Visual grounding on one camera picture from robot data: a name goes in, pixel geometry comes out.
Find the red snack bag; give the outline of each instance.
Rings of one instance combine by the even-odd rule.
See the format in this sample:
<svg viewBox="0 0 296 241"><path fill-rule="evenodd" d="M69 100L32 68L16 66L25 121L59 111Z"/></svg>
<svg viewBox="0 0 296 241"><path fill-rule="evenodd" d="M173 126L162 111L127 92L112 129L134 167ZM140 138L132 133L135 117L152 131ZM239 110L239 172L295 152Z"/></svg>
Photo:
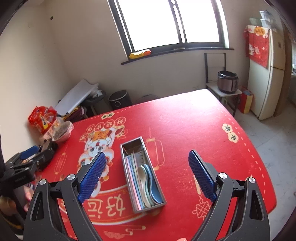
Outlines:
<svg viewBox="0 0 296 241"><path fill-rule="evenodd" d="M44 134L52 126L56 117L57 112L52 106L49 108L36 106L28 120L31 126L36 127L41 134Z"/></svg>

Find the window frame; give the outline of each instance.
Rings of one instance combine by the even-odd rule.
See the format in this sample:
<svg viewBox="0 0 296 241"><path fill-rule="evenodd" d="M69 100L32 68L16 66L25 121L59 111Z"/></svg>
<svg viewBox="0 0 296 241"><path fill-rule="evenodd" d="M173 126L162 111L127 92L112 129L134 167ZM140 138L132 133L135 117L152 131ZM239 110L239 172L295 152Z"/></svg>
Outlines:
<svg viewBox="0 0 296 241"><path fill-rule="evenodd" d="M180 52L180 51L188 51L188 50L225 49L225 39L224 39L222 20L221 20L221 15L220 15L218 6L217 6L217 2L216 2L216 0L210 0L210 1L212 3L215 18L216 18L218 34L219 34L219 40L220 40L219 42L192 42L192 43L188 43L187 39L186 39L186 33L185 33L181 13L180 13L180 10L179 10L179 7L178 7L178 3L175 0L175 4L173 4L171 0L168 0L171 11L172 11L172 15L173 15L173 18L174 18L174 21L175 21L179 43L170 44L170 45L156 46L156 47L151 47L151 48L148 47L146 49L151 50L151 55L148 55L146 57L152 57L152 56L155 56L155 55L161 55L161 54L166 54L166 53L174 53L174 52ZM121 11L119 2L118 2L118 0L108 0L108 2L109 2L109 5L110 5L111 12L113 14L115 24L117 26L117 29L118 29L118 32L119 32L119 35L120 35L124 50L125 50L127 58L128 58L128 61L124 62L122 64L137 60L137 59L131 60L129 58L129 55L131 53L135 52L135 50L133 48L133 43L132 43L131 37L129 35L128 28L127 28L127 25L125 23L124 16L123 16L123 13ZM179 28L177 18L176 18L176 14L175 14L175 11L173 9L174 5L178 9L182 29ZM184 33L185 43L182 43L181 32L180 31L183 31L183 33Z"/></svg>

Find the window sill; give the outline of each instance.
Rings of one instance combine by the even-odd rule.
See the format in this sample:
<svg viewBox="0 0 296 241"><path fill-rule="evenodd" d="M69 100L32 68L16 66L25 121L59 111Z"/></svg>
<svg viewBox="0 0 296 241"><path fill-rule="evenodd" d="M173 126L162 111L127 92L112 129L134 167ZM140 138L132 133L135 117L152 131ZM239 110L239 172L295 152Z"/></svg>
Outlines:
<svg viewBox="0 0 296 241"><path fill-rule="evenodd" d="M159 53L152 53L150 55L141 57L141 58L135 58L135 59L129 59L128 61L122 62L121 64L128 64L140 59L144 58L150 58L158 55L163 55L167 53L177 53L177 52L184 52L184 51L192 51L192 50L234 50L234 48L222 48L222 47L196 47L196 48L185 48L185 49L180 49L180 50L169 50L169 51L164 51L164 52L159 52Z"/></svg>

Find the bag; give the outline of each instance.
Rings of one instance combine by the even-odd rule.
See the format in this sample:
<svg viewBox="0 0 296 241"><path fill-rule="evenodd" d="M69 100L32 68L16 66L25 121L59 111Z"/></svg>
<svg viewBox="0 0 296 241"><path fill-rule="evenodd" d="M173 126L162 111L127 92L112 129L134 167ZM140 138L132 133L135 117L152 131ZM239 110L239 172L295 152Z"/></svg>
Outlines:
<svg viewBox="0 0 296 241"><path fill-rule="evenodd" d="M243 114L247 114L250 111L252 100L253 100L253 93L247 90L245 87L241 88L242 94L240 95L239 105L237 108Z"/></svg>
<svg viewBox="0 0 296 241"><path fill-rule="evenodd" d="M44 134L52 126L56 117L57 112L52 106L49 108L36 106L28 120L31 126L36 127L41 134Z"/></svg>

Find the refrigerator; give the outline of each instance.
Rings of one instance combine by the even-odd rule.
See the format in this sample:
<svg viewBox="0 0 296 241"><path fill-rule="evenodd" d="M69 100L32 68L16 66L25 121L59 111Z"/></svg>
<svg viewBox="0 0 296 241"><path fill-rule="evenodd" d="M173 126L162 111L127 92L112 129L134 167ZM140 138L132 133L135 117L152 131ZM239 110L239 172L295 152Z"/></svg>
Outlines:
<svg viewBox="0 0 296 241"><path fill-rule="evenodd" d="M274 114L283 84L285 61L284 40L270 29L267 68L250 60L248 90L254 94L251 111L259 120Z"/></svg>

